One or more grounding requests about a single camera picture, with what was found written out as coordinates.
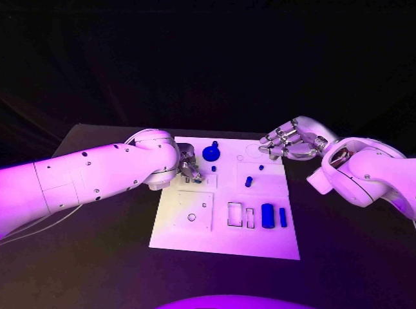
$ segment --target table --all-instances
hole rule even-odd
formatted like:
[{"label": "table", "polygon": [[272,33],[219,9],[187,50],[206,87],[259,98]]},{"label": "table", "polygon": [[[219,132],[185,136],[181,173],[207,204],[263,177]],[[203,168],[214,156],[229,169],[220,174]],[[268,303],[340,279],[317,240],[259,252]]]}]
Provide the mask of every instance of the table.
[{"label": "table", "polygon": [[[123,142],[141,129],[76,125],[54,156]],[[265,135],[165,130],[214,138]],[[301,261],[149,248],[161,192],[141,185],[0,247],[0,308],[155,308],[214,294],[318,308],[416,308],[411,220],[383,200],[360,208],[334,191],[323,196],[307,182],[321,158],[284,161]]]}]

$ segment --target pink-lit robot arm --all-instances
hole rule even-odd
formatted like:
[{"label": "pink-lit robot arm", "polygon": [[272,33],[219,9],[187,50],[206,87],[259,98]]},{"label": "pink-lit robot arm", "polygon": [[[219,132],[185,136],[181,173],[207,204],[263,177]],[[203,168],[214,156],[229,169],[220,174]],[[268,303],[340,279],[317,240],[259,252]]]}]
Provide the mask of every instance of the pink-lit robot arm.
[{"label": "pink-lit robot arm", "polygon": [[273,160],[323,157],[321,167],[308,177],[320,193],[333,189],[346,200],[367,207],[379,198],[389,201],[416,221],[416,158],[370,138],[338,138],[312,118],[299,116],[260,140],[260,152]]},{"label": "pink-lit robot arm", "polygon": [[193,145],[177,144],[157,129],[141,131],[133,141],[0,169],[0,238],[32,220],[142,183],[152,190],[168,187],[178,172],[201,180]]}]

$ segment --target robotic hand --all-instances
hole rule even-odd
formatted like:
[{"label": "robotic hand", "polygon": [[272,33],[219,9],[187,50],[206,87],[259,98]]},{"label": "robotic hand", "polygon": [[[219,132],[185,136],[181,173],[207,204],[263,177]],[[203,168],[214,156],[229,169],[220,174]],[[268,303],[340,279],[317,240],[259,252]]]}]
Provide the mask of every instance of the robotic hand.
[{"label": "robotic hand", "polygon": [[57,158],[0,169],[0,239],[24,224],[142,183],[170,186],[178,173],[201,182],[194,146],[158,129]]},{"label": "robotic hand", "polygon": [[321,194],[333,189],[367,207],[379,198],[416,221],[416,158],[370,138],[340,138],[312,118],[299,116],[260,139],[260,152],[305,161],[323,157],[308,182]]}]

